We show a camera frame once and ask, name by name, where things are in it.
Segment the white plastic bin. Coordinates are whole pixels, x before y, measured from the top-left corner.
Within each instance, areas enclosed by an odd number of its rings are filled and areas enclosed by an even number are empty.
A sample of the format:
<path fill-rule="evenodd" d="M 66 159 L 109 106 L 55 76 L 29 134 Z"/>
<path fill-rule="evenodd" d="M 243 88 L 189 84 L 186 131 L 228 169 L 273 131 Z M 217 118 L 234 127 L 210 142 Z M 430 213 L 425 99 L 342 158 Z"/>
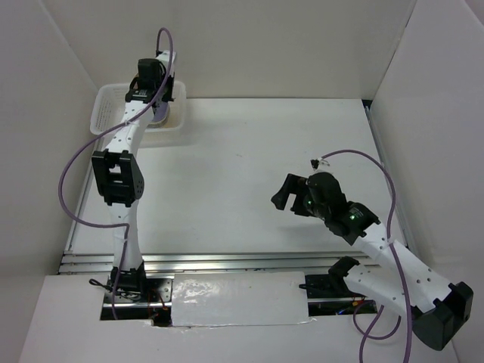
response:
<path fill-rule="evenodd" d="M 90 131 L 94 135 L 115 126 L 125 113 L 125 94 L 128 83 L 115 83 L 100 88 L 95 99 L 90 122 Z M 187 98 L 183 82 L 175 81 L 174 101 L 169 102 L 169 114 L 166 123 L 159 128 L 148 128 L 141 140 L 141 147 L 164 147 L 174 144 L 185 124 Z"/>

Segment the purple plate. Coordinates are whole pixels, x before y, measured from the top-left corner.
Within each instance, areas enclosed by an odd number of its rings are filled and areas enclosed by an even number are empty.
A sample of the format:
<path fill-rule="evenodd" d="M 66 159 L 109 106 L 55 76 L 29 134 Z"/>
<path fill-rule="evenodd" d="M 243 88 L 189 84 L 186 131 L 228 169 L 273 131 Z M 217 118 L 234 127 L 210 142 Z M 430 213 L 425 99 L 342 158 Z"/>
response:
<path fill-rule="evenodd" d="M 169 117 L 169 111 L 170 111 L 170 106 L 168 102 L 160 102 L 160 103 L 155 103 L 152 106 L 152 111 L 154 113 L 153 119 L 151 120 L 151 123 L 153 124 L 164 124 L 168 117 Z"/>

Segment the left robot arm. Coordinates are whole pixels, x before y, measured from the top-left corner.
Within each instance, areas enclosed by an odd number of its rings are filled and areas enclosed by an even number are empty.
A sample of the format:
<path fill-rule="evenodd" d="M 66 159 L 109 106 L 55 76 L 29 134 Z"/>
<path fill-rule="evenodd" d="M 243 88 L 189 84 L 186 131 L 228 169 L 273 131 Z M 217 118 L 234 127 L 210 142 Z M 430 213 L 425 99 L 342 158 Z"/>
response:
<path fill-rule="evenodd" d="M 157 51 L 155 58 L 138 61 L 137 76 L 125 95 L 120 128 L 102 151 L 92 155 L 99 194 L 110 213 L 113 230 L 113 290 L 133 302 L 149 296 L 149 283 L 138 244 L 137 208 L 144 177 L 136 155 L 145 131 L 163 126 L 173 101 L 175 53 Z"/>

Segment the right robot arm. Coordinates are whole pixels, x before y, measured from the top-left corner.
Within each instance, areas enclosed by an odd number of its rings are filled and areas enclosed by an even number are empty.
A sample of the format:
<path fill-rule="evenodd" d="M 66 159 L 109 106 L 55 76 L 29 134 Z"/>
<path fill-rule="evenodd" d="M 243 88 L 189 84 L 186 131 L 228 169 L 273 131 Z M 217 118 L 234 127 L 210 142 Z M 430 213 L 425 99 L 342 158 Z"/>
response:
<path fill-rule="evenodd" d="M 331 291 L 338 296 L 364 295 L 411 319 L 411 331 L 426 346 L 441 351 L 470 317 L 473 290 L 464 282 L 453 284 L 417 258 L 405 245 L 390 240 L 386 227 L 361 203 L 346 199 L 340 183 L 328 172 L 304 178 L 289 174 L 271 198 L 283 210 L 290 195 L 291 211 L 314 217 L 347 244 L 390 271 L 373 275 L 360 262 L 343 257 L 332 266 Z"/>

